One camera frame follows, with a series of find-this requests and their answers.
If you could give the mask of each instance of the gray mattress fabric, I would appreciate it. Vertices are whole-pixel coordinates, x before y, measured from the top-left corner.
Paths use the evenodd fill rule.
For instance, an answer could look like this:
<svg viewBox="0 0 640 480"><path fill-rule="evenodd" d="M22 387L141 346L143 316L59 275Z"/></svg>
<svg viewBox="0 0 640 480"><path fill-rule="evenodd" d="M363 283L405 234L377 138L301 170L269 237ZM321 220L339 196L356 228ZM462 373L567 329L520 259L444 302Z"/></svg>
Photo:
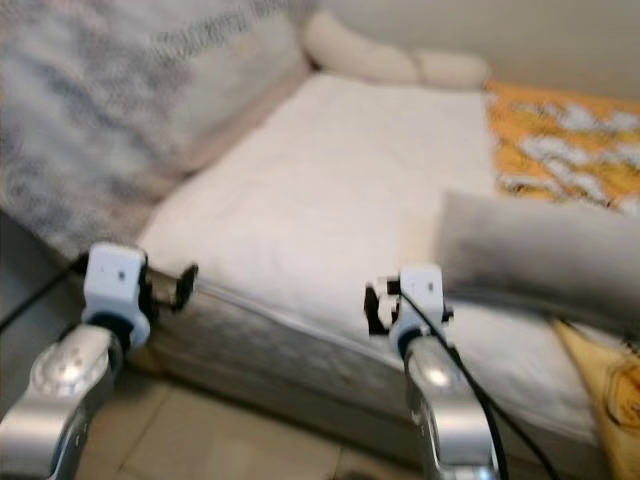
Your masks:
<svg viewBox="0 0 640 480"><path fill-rule="evenodd" d="M191 384L418 464L404 378L393 365L202 292L179 316L160 320L151 348L167 373ZM567 478L609 478L600 449L520 423ZM502 431L516 478L544 478L523 444Z"/></svg>

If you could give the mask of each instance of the sofa backrest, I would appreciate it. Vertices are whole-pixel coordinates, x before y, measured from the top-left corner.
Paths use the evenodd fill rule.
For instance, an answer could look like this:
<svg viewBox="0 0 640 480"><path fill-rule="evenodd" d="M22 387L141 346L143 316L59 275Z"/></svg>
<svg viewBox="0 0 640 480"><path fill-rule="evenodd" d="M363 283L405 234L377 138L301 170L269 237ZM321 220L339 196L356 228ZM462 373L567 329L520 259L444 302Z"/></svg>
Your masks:
<svg viewBox="0 0 640 480"><path fill-rule="evenodd" d="M484 55L498 80L640 99L637 0L324 0L406 47Z"/></svg>
<svg viewBox="0 0 640 480"><path fill-rule="evenodd" d="M69 256L134 241L164 197L304 80L296 27L312 6L9 1L1 208Z"/></svg>

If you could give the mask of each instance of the gray pillow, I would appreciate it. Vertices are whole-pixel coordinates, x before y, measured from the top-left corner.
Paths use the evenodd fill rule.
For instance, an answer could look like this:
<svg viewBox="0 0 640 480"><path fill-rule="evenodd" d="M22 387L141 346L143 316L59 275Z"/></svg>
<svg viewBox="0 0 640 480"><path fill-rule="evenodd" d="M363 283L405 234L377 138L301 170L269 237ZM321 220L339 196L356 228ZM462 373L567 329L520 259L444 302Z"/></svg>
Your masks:
<svg viewBox="0 0 640 480"><path fill-rule="evenodd" d="M582 205L448 194L447 295L517 304L640 336L640 221Z"/></svg>

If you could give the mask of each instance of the beige wall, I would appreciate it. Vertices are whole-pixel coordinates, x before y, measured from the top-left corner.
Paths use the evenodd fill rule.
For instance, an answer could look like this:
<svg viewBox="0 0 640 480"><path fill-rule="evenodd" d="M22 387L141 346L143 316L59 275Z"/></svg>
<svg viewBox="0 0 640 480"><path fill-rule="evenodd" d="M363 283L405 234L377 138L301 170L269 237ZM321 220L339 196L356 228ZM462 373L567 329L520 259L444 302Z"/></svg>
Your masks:
<svg viewBox="0 0 640 480"><path fill-rule="evenodd" d="M500 80L640 99L640 0L325 0L409 47L485 55Z"/></svg>

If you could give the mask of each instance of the white pillow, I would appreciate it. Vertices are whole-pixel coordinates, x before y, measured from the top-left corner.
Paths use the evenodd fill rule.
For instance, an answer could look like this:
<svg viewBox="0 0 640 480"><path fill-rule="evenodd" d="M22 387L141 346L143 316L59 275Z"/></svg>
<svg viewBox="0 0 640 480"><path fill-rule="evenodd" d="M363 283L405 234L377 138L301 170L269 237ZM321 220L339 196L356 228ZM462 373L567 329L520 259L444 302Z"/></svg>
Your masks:
<svg viewBox="0 0 640 480"><path fill-rule="evenodd" d="M491 76L482 58L426 49L408 51L374 42L318 10L306 25L303 45L321 67L382 83L480 89Z"/></svg>

